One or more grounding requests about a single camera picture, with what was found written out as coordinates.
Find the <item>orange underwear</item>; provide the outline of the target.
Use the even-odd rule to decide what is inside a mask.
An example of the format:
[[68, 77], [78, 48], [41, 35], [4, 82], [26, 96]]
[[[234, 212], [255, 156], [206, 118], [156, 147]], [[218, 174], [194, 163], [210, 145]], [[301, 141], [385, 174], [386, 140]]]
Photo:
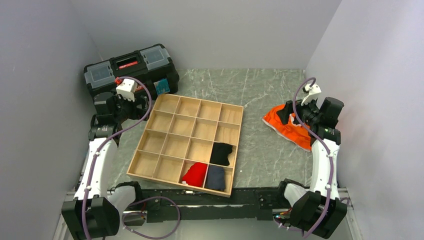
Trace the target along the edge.
[[271, 129], [273, 129], [279, 136], [285, 138], [288, 141], [293, 142], [299, 148], [310, 152], [311, 137], [308, 131], [303, 128], [300, 124], [294, 124], [295, 114], [291, 113], [288, 118], [288, 123], [283, 124], [280, 117], [277, 115], [277, 111], [282, 110], [285, 104], [281, 104], [273, 107], [267, 114], [262, 117], [262, 121]]

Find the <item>wooden compartment tray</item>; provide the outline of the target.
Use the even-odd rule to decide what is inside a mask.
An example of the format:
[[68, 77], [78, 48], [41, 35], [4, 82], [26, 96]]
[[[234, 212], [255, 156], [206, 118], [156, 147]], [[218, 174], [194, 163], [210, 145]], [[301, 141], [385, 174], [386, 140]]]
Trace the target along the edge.
[[[244, 108], [175, 94], [159, 96], [127, 174], [132, 178], [229, 197], [232, 193]], [[232, 145], [229, 166], [210, 163], [214, 143]], [[194, 163], [207, 164], [203, 186], [182, 183]], [[210, 165], [225, 170], [225, 190], [206, 188]]]

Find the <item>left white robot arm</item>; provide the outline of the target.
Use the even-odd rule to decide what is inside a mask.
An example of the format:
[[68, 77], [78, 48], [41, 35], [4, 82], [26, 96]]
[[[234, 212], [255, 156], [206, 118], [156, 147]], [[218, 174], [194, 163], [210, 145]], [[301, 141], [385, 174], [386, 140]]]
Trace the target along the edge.
[[103, 92], [93, 97], [96, 113], [88, 132], [89, 149], [79, 187], [72, 200], [65, 201], [61, 214], [75, 240], [115, 236], [128, 207], [139, 209], [144, 203], [141, 186], [135, 181], [119, 183], [108, 195], [107, 178], [111, 173], [128, 119], [138, 123], [149, 116], [147, 98], [136, 93]]

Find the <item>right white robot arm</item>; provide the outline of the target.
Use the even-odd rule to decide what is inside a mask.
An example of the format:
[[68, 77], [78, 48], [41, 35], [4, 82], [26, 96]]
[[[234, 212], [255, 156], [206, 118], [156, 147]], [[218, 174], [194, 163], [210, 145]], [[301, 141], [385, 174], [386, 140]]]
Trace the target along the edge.
[[337, 184], [337, 157], [341, 144], [341, 132], [336, 128], [344, 103], [326, 97], [320, 107], [316, 100], [302, 104], [301, 100], [288, 100], [277, 116], [284, 125], [291, 114], [294, 123], [300, 124], [310, 137], [312, 153], [312, 180], [306, 188], [293, 180], [285, 179], [283, 189], [275, 194], [276, 203], [291, 211], [285, 223], [311, 234], [328, 239], [347, 213], [347, 205], [341, 202]]

